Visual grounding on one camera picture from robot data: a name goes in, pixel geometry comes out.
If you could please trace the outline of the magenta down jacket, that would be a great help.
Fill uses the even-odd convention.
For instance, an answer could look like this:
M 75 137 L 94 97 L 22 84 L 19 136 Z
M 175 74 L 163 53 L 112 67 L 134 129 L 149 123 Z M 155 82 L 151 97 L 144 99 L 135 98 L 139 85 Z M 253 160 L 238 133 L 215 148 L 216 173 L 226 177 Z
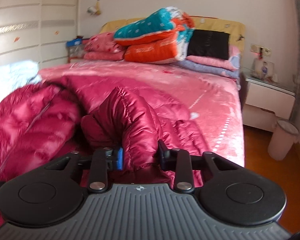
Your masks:
M 158 141 L 200 156 L 209 149 L 189 109 L 148 84 L 114 76 L 65 76 L 27 85 L 0 103 L 0 181 L 9 181 L 72 150 L 123 149 L 116 183 L 168 183 Z

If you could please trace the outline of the pink bed cover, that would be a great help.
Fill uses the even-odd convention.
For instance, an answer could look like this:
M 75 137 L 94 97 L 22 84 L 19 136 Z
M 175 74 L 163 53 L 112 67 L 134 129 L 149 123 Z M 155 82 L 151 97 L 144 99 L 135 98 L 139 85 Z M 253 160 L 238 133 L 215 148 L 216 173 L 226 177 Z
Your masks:
M 169 65 L 126 61 L 81 61 L 41 69 L 44 81 L 70 76 L 116 77 L 111 87 L 127 86 L 158 115 L 192 120 L 208 150 L 244 166 L 244 136 L 238 84 L 235 80 Z

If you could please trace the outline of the white nightstand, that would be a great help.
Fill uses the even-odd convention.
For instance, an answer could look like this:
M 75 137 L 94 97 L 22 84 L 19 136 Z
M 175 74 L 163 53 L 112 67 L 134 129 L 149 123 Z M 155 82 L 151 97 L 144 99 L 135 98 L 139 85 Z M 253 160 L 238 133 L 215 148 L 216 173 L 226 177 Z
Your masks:
M 244 74 L 247 96 L 243 105 L 243 124 L 272 132 L 278 119 L 289 119 L 295 93 L 280 84 Z

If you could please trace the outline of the lavender folded blanket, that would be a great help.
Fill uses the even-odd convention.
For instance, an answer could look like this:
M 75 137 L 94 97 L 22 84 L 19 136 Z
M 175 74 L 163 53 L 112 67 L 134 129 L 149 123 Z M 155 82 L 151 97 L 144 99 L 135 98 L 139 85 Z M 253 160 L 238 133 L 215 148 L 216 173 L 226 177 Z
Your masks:
M 239 79 L 239 70 L 231 71 L 225 68 L 198 64 L 189 60 L 177 61 L 172 63 L 172 65 L 176 67 L 192 70 L 195 72 L 214 74 L 214 75 L 223 76 L 234 80 Z

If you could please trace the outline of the pink heart folded blanket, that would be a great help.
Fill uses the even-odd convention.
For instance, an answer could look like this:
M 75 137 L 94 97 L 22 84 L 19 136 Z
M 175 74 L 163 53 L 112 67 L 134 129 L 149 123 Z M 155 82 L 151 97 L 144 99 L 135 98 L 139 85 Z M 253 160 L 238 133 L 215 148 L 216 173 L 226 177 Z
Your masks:
M 126 48 L 114 40 L 115 32 L 106 32 L 92 36 L 85 44 L 85 60 L 121 61 Z

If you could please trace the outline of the blue storage box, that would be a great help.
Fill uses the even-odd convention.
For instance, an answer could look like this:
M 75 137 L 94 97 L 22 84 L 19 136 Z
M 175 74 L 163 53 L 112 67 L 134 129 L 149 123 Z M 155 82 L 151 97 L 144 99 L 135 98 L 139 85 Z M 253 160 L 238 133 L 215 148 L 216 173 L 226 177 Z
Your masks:
M 68 63 L 72 60 L 83 59 L 85 55 L 85 45 L 89 41 L 89 38 L 84 38 L 83 36 L 76 36 L 71 41 L 66 42 L 66 49 L 68 52 Z

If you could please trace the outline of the black folded garment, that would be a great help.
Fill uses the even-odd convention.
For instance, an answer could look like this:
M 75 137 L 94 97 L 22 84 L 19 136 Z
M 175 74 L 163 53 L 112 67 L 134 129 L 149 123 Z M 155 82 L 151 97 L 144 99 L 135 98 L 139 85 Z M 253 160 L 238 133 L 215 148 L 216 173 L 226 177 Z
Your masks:
M 229 58 L 229 38 L 225 32 L 195 29 L 187 48 L 187 56 Z

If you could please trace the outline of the framed child photo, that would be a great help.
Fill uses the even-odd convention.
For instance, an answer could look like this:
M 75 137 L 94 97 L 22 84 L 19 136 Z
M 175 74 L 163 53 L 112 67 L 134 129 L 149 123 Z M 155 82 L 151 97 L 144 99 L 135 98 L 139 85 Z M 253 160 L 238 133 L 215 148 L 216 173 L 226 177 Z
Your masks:
M 274 63 L 264 59 L 255 59 L 253 62 L 252 76 L 264 80 L 271 79 L 274 75 Z

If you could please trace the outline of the pink folded blanket right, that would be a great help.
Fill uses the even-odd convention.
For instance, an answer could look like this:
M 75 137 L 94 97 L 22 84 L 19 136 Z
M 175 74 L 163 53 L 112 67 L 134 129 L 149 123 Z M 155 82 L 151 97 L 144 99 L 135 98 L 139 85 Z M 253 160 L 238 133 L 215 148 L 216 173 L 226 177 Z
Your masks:
M 230 45 L 229 46 L 229 56 L 230 57 L 227 60 L 218 59 L 218 58 L 214 58 L 214 57 L 193 56 L 193 55 L 187 56 L 186 59 L 189 61 L 198 63 L 198 64 L 224 68 L 224 69 L 230 70 L 232 72 L 234 72 L 235 70 L 239 70 L 240 58 L 241 58 L 239 48 L 234 45 Z

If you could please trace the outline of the teal orange folded quilt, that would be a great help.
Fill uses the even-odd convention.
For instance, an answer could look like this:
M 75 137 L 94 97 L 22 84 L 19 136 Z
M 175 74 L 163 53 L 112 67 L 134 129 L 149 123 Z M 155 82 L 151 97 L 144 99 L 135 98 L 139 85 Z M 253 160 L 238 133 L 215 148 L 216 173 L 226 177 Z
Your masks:
M 118 29 L 114 41 L 127 48 L 125 61 L 166 64 L 186 58 L 193 31 L 194 21 L 186 12 L 165 7 Z

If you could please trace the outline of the white folded garment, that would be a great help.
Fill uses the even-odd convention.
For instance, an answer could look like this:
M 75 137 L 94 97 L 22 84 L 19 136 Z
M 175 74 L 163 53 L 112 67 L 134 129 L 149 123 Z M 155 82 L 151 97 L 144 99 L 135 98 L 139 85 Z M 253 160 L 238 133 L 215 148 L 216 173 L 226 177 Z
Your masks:
M 42 81 L 37 62 L 26 60 L 0 66 L 0 102 L 18 88 Z

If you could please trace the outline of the white wardrobe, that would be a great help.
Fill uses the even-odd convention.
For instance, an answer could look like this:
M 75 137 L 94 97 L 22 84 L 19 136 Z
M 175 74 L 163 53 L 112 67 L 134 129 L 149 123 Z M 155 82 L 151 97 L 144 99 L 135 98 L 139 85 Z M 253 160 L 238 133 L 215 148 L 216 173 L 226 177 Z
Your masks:
M 32 60 L 39 68 L 67 63 L 77 36 L 78 0 L 0 0 L 0 66 Z

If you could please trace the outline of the wall socket panel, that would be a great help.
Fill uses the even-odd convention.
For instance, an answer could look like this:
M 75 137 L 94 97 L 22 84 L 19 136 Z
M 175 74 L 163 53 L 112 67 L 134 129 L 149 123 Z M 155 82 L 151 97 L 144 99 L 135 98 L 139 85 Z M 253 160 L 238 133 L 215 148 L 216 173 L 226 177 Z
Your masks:
M 257 53 L 258 55 L 262 54 L 262 56 L 271 57 L 271 49 L 257 44 L 251 44 L 250 51 L 253 53 Z

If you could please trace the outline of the wall hanging ornament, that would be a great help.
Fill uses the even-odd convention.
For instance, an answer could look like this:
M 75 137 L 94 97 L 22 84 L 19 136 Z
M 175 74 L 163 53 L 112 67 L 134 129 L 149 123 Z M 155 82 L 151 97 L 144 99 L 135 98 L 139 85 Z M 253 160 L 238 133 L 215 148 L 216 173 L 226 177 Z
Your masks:
M 101 15 L 100 0 L 97 0 L 95 5 L 90 6 L 87 9 L 87 13 L 89 13 L 90 15 Z

